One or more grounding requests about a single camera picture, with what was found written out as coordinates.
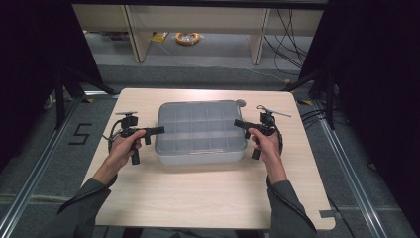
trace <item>aluminum rail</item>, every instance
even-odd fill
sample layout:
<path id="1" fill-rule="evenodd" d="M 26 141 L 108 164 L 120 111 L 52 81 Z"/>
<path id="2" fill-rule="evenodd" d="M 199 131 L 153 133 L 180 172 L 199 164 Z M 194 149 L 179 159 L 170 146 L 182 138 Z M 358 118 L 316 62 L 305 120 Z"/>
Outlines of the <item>aluminum rail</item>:
<path id="1" fill-rule="evenodd" d="M 62 122 L 61 126 L 57 130 L 54 130 L 52 133 L 52 137 L 50 138 L 47 146 L 43 150 L 43 153 L 41 154 L 30 175 L 25 181 L 25 184 L 19 191 L 8 211 L 3 216 L 0 222 L 0 235 L 2 238 L 10 237 L 13 230 L 15 229 L 16 224 L 24 212 L 32 193 L 40 182 L 44 171 L 46 170 L 53 156 L 53 153 L 55 152 L 55 149 L 57 148 L 57 145 L 65 132 L 72 114 L 80 102 L 81 98 L 73 98 L 73 100 L 70 102 L 64 121 Z"/>
<path id="2" fill-rule="evenodd" d="M 314 107 L 316 110 L 323 108 L 318 101 L 314 101 Z M 379 216 L 373 207 L 373 204 L 368 198 L 368 195 L 361 181 L 359 180 L 359 177 L 355 172 L 351 161 L 347 157 L 346 152 L 344 151 L 340 140 L 337 137 L 336 132 L 330 129 L 330 126 L 324 119 L 321 120 L 321 125 L 324 129 L 325 134 L 327 135 L 331 147 L 333 148 L 337 161 L 339 162 L 340 167 L 343 170 L 347 183 L 349 184 L 349 187 L 352 190 L 353 195 L 355 196 L 356 202 L 358 203 L 359 208 L 361 209 L 362 215 L 365 218 L 365 221 L 371 232 L 372 237 L 388 237 L 379 219 Z"/>

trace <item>clear plastic container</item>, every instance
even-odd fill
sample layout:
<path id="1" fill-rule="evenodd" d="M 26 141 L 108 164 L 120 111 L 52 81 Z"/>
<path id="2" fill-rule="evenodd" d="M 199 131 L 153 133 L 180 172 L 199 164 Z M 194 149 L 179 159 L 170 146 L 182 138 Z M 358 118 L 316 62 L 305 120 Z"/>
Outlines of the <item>clear plastic container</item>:
<path id="1" fill-rule="evenodd" d="M 235 162 L 244 156 L 245 132 L 234 126 L 242 120 L 234 100 L 168 102 L 158 113 L 155 149 L 165 165 Z"/>

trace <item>black wire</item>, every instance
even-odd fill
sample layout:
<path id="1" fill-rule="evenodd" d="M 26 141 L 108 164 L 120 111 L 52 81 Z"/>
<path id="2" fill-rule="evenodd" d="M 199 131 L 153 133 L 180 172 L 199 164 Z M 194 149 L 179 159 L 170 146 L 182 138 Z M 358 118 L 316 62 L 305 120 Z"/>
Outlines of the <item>black wire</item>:
<path id="1" fill-rule="evenodd" d="M 271 49 L 279 56 L 283 57 L 285 60 L 289 61 L 290 63 L 292 63 L 293 65 L 295 65 L 296 67 L 302 68 L 302 65 L 299 64 L 298 62 L 296 62 L 295 60 L 293 60 L 292 58 L 288 57 L 287 55 L 285 55 L 284 53 L 280 52 L 278 49 L 280 48 L 281 45 L 279 45 L 277 48 L 275 46 L 272 45 L 272 43 L 268 40 L 268 38 L 266 36 L 264 36 L 266 42 L 268 43 L 268 45 L 271 47 Z"/>
<path id="2" fill-rule="evenodd" d="M 287 36 L 287 37 L 289 38 L 289 40 L 293 43 L 293 46 L 295 47 L 295 51 L 294 51 L 294 50 L 292 50 L 292 49 L 290 49 L 290 48 L 288 48 L 288 47 L 286 47 L 285 45 L 283 45 L 283 46 L 284 46 L 285 48 L 287 48 L 288 50 L 290 50 L 291 52 L 297 53 L 297 54 L 298 54 L 299 59 L 300 59 L 300 60 L 302 60 L 300 53 L 303 53 L 303 55 L 306 57 L 306 56 L 307 56 L 307 52 L 305 52 L 305 51 L 303 51 L 301 48 L 299 48 L 299 47 L 297 46 L 297 44 L 296 44 L 295 39 L 294 39 L 294 31 L 293 31 L 293 23 L 292 23 L 292 16 L 293 16 L 292 9 L 289 9 L 289 23 L 288 23 L 287 27 L 286 27 L 286 25 L 285 25 L 285 23 L 284 23 L 284 20 L 283 20 L 283 18 L 281 17 L 280 11 L 279 11 L 278 9 L 277 9 L 277 14 L 278 14 L 278 17 L 280 18 L 281 23 L 282 23 L 282 25 L 283 25 L 283 27 L 284 27 L 285 34 L 284 34 L 283 38 L 284 38 L 285 36 Z M 289 26 L 290 26 L 290 30 L 291 30 L 291 32 L 292 32 L 292 37 L 290 37 L 290 34 L 289 34 L 289 32 L 288 32 Z"/>
<path id="3" fill-rule="evenodd" d="M 294 45 L 294 48 L 296 49 L 296 52 L 297 52 L 297 56 L 299 57 L 299 59 L 300 59 L 300 62 L 301 63 L 303 63 L 303 58 L 302 58 L 302 55 L 301 55 L 301 53 L 300 53 L 300 51 L 299 51 L 299 47 L 297 46 L 297 44 L 296 44 L 296 40 L 294 39 L 294 30 L 293 30 L 293 22 L 292 22 L 292 16 L 293 16 L 293 10 L 292 9 L 289 9 L 289 21 L 290 21 L 290 30 L 291 30 L 291 37 L 292 37 L 292 39 L 290 39 L 290 35 L 289 35 L 289 39 L 290 39 L 290 41 L 293 43 L 293 45 Z"/>
<path id="4" fill-rule="evenodd" d="M 341 213 L 340 209 L 337 207 L 336 203 L 334 203 L 334 201 L 330 198 L 330 196 L 327 195 L 328 200 L 330 201 L 330 203 L 334 206 L 334 208 L 337 210 L 337 212 L 340 213 L 340 215 L 342 216 L 343 222 L 344 224 L 347 226 L 347 228 L 349 229 L 350 234 L 352 235 L 352 237 L 356 237 L 355 233 L 353 233 L 352 228 L 350 227 L 349 223 L 347 223 L 347 220 L 344 218 L 343 213 Z"/>

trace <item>yellow object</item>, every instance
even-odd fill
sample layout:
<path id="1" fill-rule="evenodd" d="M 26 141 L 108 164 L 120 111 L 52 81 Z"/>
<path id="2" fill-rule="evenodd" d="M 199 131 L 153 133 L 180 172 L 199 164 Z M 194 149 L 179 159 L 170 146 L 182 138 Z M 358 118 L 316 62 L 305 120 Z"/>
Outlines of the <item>yellow object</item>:
<path id="1" fill-rule="evenodd" d="M 166 39 L 168 33 L 155 33 L 152 37 L 152 41 L 156 43 L 162 43 Z"/>
<path id="2" fill-rule="evenodd" d="M 191 46 L 196 44 L 200 40 L 200 34 L 198 33 L 177 33 L 175 36 L 176 41 L 185 46 Z"/>

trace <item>container lid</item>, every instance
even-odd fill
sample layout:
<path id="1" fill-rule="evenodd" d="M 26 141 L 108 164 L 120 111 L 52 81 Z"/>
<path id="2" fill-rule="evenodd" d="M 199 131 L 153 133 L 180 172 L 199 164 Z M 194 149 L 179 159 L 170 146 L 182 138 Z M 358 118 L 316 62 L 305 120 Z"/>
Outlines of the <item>container lid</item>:
<path id="1" fill-rule="evenodd" d="M 158 112 L 155 148 L 160 156 L 199 155 L 243 151 L 245 131 L 234 125 L 242 120 L 234 100 L 168 102 Z"/>

